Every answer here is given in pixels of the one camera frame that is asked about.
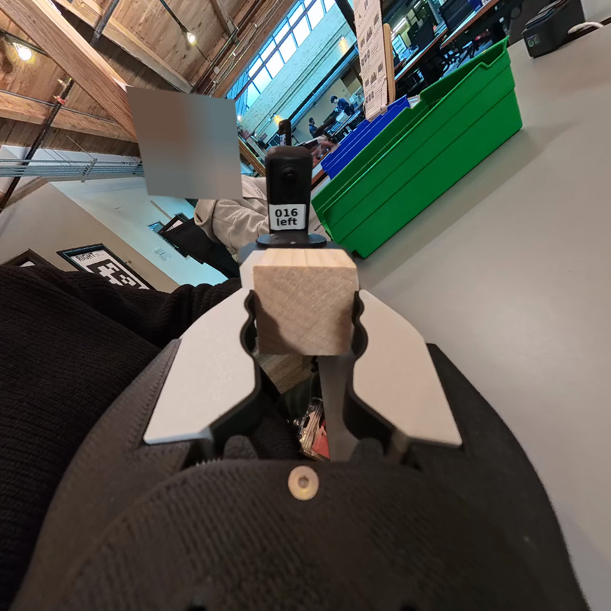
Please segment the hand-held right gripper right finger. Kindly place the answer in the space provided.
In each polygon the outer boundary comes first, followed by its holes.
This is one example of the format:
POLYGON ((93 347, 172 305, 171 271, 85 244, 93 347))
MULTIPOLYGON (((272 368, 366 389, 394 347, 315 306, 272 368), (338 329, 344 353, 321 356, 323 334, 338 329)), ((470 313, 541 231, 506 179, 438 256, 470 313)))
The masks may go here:
POLYGON ((399 460, 414 443, 457 449, 462 437, 430 350, 416 328, 367 290, 355 295, 342 421, 399 460))

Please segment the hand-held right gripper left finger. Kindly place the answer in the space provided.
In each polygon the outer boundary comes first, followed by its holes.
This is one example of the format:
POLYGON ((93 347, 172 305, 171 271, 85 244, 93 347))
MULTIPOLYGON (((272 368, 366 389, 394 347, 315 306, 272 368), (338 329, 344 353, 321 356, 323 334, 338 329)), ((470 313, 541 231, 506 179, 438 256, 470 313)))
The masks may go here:
POLYGON ((261 377, 247 332, 252 291, 241 288, 180 337, 143 435, 148 446, 195 441, 206 457, 256 418, 261 377))

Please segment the striped grain wooden cube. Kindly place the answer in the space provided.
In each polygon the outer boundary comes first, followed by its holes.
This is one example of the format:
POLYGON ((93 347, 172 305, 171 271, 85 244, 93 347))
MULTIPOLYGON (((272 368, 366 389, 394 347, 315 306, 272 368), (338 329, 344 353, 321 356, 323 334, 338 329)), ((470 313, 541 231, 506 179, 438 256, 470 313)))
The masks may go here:
POLYGON ((252 267, 256 333, 264 355, 349 351, 357 267, 342 248, 266 249, 252 267))

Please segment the green plastic bin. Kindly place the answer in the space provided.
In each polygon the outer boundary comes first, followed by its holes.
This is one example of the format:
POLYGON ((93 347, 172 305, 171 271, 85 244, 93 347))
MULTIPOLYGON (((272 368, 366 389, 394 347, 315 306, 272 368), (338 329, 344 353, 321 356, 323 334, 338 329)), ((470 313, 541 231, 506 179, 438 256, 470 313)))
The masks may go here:
POLYGON ((312 200, 367 258, 523 127, 508 38, 424 89, 312 200))

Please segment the person's left forearm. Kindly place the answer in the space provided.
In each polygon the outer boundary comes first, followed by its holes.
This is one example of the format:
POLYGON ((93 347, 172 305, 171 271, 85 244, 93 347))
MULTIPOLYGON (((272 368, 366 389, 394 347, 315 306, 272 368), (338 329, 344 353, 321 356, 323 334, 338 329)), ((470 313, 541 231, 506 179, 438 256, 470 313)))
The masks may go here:
POLYGON ((178 339, 203 314, 241 287, 240 279, 235 278, 217 285, 182 285, 171 293, 162 293, 163 303, 157 310, 157 346, 178 339))

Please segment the grey desk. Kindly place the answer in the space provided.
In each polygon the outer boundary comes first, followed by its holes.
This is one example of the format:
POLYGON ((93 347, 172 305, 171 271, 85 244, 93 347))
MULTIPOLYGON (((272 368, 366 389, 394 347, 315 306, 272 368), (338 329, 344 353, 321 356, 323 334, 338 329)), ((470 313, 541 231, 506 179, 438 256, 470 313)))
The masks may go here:
POLYGON ((512 429, 610 610, 610 25, 509 48, 523 128, 357 263, 512 429))

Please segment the black chair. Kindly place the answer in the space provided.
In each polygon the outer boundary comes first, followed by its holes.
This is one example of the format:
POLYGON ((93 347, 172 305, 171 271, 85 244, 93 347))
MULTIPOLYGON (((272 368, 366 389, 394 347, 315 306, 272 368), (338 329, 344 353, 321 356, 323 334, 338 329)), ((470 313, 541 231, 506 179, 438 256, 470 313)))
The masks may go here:
POLYGON ((193 258, 200 264, 207 264, 216 269, 227 279, 240 276, 237 262, 233 259, 225 245, 214 241, 195 224, 194 219, 165 228, 160 232, 180 252, 193 258))

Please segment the stack of blue plastic bins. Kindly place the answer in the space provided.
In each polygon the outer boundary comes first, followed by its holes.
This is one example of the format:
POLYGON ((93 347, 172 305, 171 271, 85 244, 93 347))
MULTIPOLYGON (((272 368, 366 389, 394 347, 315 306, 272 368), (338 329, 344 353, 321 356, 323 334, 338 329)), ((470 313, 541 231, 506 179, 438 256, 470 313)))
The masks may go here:
POLYGON ((407 95, 402 96, 379 114, 372 122, 362 121, 355 130, 344 137, 332 153, 322 162, 322 169, 331 179, 337 176, 374 138, 379 135, 401 112, 410 109, 407 95))

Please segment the metal key clip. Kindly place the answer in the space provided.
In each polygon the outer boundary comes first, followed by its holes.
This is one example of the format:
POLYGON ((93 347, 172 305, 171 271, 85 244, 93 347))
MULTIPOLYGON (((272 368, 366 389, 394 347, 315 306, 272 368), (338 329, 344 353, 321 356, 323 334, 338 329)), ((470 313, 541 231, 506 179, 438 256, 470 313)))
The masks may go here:
POLYGON ((331 459, 322 398, 312 398, 305 414, 294 421, 294 426, 300 454, 317 461, 331 459))

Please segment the framed black white poster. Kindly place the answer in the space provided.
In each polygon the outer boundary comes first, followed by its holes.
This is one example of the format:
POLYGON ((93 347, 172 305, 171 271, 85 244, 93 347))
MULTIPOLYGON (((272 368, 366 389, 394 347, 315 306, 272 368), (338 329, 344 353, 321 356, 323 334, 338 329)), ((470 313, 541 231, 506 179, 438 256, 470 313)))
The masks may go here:
POLYGON ((102 243, 58 250, 57 255, 77 270, 93 273, 113 285, 147 290, 155 289, 102 243))

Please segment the printed instruction sheet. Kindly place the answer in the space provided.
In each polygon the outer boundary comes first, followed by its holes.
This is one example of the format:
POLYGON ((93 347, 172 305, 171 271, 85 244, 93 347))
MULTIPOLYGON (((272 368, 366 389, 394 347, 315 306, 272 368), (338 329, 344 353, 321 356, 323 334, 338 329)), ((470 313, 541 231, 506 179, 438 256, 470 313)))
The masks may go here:
POLYGON ((355 31, 365 118, 372 122, 388 103, 384 24, 380 1, 354 1, 355 31))

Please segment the person's black sweater torso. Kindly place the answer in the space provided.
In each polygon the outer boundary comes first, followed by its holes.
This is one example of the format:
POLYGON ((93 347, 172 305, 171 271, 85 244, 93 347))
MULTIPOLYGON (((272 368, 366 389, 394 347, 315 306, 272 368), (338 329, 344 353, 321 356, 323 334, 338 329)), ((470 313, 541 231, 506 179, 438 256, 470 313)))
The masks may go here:
POLYGON ((1 265, 1 610, 313 610, 299 466, 260 368, 256 418, 206 457, 143 435, 179 339, 160 291, 1 265))

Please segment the wooden sign board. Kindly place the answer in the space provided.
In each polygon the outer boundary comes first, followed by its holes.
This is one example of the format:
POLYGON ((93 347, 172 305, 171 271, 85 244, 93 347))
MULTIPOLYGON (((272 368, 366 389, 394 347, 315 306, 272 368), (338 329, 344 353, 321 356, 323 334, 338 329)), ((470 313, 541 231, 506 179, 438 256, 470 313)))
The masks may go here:
POLYGON ((386 89, 387 89, 387 101, 383 104, 381 112, 385 113, 388 107, 396 100, 396 87, 395 87, 395 69, 393 60, 393 47, 392 47, 392 29, 387 23, 383 24, 383 40, 384 40, 384 53, 385 53, 385 66, 386 66, 386 89))

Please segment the black device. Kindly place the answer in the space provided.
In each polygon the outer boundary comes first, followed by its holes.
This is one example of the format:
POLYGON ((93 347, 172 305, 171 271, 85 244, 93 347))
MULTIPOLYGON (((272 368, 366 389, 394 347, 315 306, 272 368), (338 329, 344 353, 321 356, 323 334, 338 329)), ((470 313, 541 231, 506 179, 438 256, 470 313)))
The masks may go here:
POLYGON ((582 1, 552 1, 529 19, 522 31, 531 58, 544 56, 563 46, 569 29, 584 22, 582 1))

